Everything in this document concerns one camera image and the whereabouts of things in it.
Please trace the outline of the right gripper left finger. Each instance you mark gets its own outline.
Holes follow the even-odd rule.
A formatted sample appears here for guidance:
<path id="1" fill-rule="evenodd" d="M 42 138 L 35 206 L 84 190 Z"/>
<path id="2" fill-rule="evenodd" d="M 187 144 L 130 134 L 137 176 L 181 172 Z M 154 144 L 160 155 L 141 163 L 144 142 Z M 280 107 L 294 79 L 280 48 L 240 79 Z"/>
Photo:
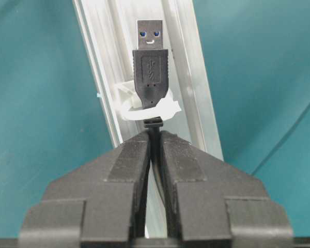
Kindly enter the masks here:
<path id="1" fill-rule="evenodd" d="M 146 132 L 52 181 L 31 207 L 20 247 L 128 247 L 145 233 Z"/>

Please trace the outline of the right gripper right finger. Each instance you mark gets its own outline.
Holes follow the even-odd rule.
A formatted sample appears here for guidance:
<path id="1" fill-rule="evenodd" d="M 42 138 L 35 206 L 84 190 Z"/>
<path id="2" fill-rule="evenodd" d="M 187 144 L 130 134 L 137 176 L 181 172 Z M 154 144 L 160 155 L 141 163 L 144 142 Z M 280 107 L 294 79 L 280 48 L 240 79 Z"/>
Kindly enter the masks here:
<path id="1" fill-rule="evenodd" d="M 293 247 L 260 180 L 167 131 L 160 146 L 168 235 L 183 247 Z"/>

